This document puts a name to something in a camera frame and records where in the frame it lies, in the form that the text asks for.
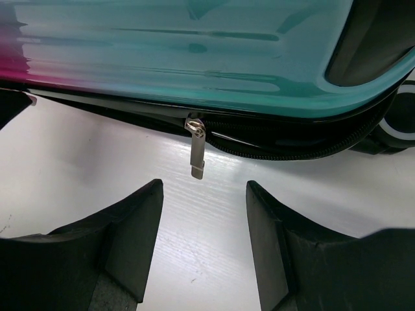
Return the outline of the pink hard-shell suitcase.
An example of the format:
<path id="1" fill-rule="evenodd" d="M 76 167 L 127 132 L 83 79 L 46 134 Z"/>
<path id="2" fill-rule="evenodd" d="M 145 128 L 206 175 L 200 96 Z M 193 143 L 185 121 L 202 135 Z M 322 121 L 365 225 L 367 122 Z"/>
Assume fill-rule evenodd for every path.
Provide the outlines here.
<path id="1" fill-rule="evenodd" d="M 413 1 L 2 1 L 1 123 L 47 98 L 269 161 L 414 146 Z"/>

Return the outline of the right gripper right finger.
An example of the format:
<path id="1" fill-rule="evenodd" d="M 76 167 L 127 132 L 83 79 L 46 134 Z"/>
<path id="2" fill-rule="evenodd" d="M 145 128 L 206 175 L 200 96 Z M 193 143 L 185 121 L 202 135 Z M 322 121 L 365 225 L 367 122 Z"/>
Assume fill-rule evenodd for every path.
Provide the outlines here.
<path id="1" fill-rule="evenodd" d="M 246 211 L 262 310 L 413 310 L 414 230 L 354 238 L 290 209 L 260 184 Z"/>

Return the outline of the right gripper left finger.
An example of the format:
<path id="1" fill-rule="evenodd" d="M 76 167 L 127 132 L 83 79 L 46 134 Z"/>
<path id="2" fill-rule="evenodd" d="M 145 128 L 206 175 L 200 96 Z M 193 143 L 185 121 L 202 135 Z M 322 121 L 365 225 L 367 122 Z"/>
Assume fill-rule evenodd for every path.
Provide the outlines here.
<path id="1" fill-rule="evenodd" d="M 135 310 L 163 207 L 155 179 L 46 235 L 1 240 L 2 310 Z"/>

